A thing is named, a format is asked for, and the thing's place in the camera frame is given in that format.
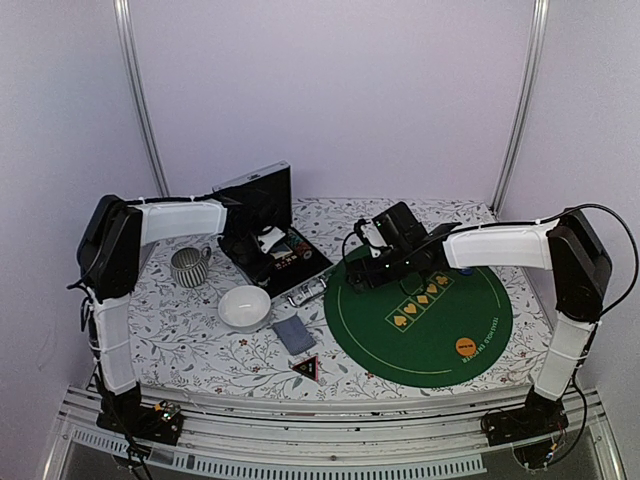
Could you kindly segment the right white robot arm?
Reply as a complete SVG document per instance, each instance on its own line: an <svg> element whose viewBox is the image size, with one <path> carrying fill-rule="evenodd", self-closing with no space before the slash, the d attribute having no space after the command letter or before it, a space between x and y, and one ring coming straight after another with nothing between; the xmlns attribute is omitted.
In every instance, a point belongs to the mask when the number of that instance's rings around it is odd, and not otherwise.
<svg viewBox="0 0 640 480"><path fill-rule="evenodd" d="M611 216L625 233L628 224L612 208L597 203L567 207L546 218L463 225L440 223L432 230L400 202L371 220L356 222L352 233L368 253L344 265L355 288L377 288L411 274L475 267L521 267L546 272L551 295L545 308L554 315L539 375L532 384L517 427L537 436L552 424L561 399L590 353L602 317L632 292L615 300L606 295L613 261L587 218L594 210Z"/></svg>

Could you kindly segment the orange big blind button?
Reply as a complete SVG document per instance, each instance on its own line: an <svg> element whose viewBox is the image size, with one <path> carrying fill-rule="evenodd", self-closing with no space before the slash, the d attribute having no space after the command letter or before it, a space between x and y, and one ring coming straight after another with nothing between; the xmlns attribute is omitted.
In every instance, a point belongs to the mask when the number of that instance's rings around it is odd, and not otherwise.
<svg viewBox="0 0 640 480"><path fill-rule="evenodd" d="M462 337L456 340L455 350L464 358L473 357L477 353L477 345L471 338Z"/></svg>

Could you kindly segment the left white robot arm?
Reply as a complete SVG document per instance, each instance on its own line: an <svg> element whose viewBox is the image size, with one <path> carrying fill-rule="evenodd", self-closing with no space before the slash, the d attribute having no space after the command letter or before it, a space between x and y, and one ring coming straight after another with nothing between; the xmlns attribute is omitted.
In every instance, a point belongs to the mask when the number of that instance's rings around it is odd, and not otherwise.
<svg viewBox="0 0 640 480"><path fill-rule="evenodd" d="M141 433L149 423L146 408L127 396L139 389L128 314L142 248L160 240L212 235L235 263L267 266L276 242L272 236L283 232L279 220L279 209L268 194L245 189L137 200L108 194L99 200L76 254L80 277L71 286L85 291L93 306L89 326L103 396L116 398L108 412L126 433Z"/></svg>

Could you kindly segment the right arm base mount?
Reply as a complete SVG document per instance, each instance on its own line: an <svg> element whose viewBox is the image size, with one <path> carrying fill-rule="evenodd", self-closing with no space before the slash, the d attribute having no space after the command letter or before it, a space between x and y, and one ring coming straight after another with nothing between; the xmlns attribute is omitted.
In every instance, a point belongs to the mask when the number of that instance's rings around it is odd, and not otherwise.
<svg viewBox="0 0 640 480"><path fill-rule="evenodd" d="M543 440L516 447L516 461L529 470L546 468L566 436L569 422L561 400L548 400L531 392L523 406L485 414L480 428L490 446L531 440Z"/></svg>

